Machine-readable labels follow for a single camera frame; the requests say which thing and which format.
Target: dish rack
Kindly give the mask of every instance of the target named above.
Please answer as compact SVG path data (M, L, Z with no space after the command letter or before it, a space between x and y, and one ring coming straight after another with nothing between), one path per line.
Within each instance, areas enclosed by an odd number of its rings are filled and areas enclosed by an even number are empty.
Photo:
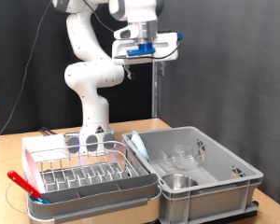
M121 152L124 151L124 145L116 141L108 143L118 144L119 149L106 149L100 154L90 154L89 152L72 154L68 151L66 158L37 162L46 192L139 176L125 154ZM32 152L32 155L53 150L60 150L60 148L35 151Z
M37 167L50 204L35 203L27 194L29 223L148 223L159 217L161 189L156 175L148 173L121 142L99 154L72 154L42 160ZM52 148L34 153L58 151Z

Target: gray wall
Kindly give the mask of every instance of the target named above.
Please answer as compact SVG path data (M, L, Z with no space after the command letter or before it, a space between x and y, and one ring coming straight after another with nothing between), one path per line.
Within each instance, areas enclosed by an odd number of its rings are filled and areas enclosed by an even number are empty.
M257 167L280 203L280 1L166 0L159 22L184 34L161 78L161 119Z

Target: gray plastic crate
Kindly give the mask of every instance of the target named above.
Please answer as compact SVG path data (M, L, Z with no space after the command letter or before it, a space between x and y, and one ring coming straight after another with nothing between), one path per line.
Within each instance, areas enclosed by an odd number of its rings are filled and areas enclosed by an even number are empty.
M162 188L161 223L202 223L258 209L252 202L263 174L201 131L193 127L139 133L150 162L131 142L131 133L123 135L124 144L146 169L159 177ZM196 164L190 170L161 168L161 152L171 155L178 146L192 145ZM167 174L189 176L198 186L170 189L162 180Z

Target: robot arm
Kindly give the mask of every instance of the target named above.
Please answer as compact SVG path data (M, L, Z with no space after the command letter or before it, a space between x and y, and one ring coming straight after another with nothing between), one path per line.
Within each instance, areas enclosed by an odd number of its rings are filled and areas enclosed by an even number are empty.
M111 15L128 26L114 33L114 64L154 63L175 60L181 34L158 34L163 0L109 0Z
M113 17L128 22L127 27L114 33L117 40L112 48L113 59L109 58L101 49L91 27L91 14L99 3L107 2L53 0L57 10L71 13L66 21L69 39L76 56L84 61L69 65L64 74L65 82L79 95L83 107L83 126L79 137L70 139L69 145L113 140L109 128L108 101L97 94L97 88L120 84L124 78L122 65L177 58L177 34L158 34L157 15L161 13L163 0L109 0ZM112 144L105 144L81 147L77 151L100 153L112 147Z
M91 0L87 3L93 10L96 3L104 0ZM101 49L91 26L93 11L83 0L53 0L57 10L71 13L66 20L66 27L71 45L76 56L84 61L69 65L64 73L66 84L74 90L83 109L83 125L79 136L72 137L69 145L84 145L88 143L113 140L109 127L108 101L98 95L98 88L118 85L124 79L122 66L114 65L112 59ZM98 147L77 148L81 153L96 151L100 153L110 145Z

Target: black cable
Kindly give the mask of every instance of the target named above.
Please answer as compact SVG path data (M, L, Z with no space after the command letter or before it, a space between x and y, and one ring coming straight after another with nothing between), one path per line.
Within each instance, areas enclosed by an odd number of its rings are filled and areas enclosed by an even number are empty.
M8 192L8 190L9 190L9 188L10 188L10 186L11 186L12 184L13 184L13 182L11 182L11 184L8 186L7 191L6 191L7 203L9 204L10 207L12 207L13 209L15 209L16 211L18 211L18 212L20 212L20 213L23 213L23 214L27 214L27 213L22 212L22 211L20 211L19 209L15 208L15 207L8 201L7 192Z
M57 134L57 133L55 133L54 131L52 131L52 130L46 128L46 127L42 127L41 129L44 130L44 131L47 131L47 132L49 132L49 133L51 133L51 134Z
M168 55L166 55L166 56L163 56L163 57L160 57L160 58L158 58L158 57L152 57L152 56L144 56L144 57L142 57L142 56L139 56L139 57L132 57L132 58L130 58L130 57L127 57L127 56L125 56L125 55L121 55L121 56L117 56L117 57L114 57L115 59L164 59L164 58L167 58L167 57L169 57L170 55L172 55L174 52L176 52L177 51L177 49L178 49L178 47L179 47L179 45L180 45L180 41L177 41L177 47L174 49L174 51L172 51L170 54L168 54Z
M110 27L106 26L103 24L103 22L100 20L100 18L97 16L96 12L93 10L93 8L91 7L91 5L89 5L86 0L83 0L83 2L92 10L94 16L96 17L96 19L104 26L104 28L106 28L107 30L109 30L110 32L114 33L114 30L112 30Z
M34 49L35 49L35 43L36 43L36 40L37 40L37 38L38 38L39 28L40 28L41 22L44 20L46 14L47 14L47 11L48 11L49 6L50 6L51 3L52 3L52 1L49 0L49 4L48 4L48 6L47 6L47 8L46 8L46 10L45 10L45 13L44 13L44 15L42 16L42 18L41 18L41 20L40 20L40 22L39 22L39 24L38 24L37 32L36 32L36 37L35 37L35 42L34 42L34 44L33 44L33 46L32 46L31 53L30 53L28 62L27 62L26 67L25 67L25 73L24 73L24 78L23 78L22 84L21 84L20 93L19 93L19 95L18 95L18 98L17 98L17 100L16 100L16 103L14 104L14 106L13 106L13 108L12 108L12 110L11 110L11 114L10 114L10 116L9 116L9 119L7 120L7 123L5 124L5 126L3 127L3 129L2 129L1 132L0 132L0 135L2 134L2 132L4 131L4 129L6 128L6 126L9 124L9 122L10 122L12 116L13 116L13 112L15 111L15 108L16 108L16 106L17 106L17 104L18 104L18 101L19 101L19 99L20 99L20 97L21 97L21 93L22 93L22 90L23 90L23 88L24 88L25 80L26 80L26 77L27 77L28 65L29 65L29 63L30 63L30 61L31 61L31 58L32 58L32 55L33 55L33 52L34 52Z

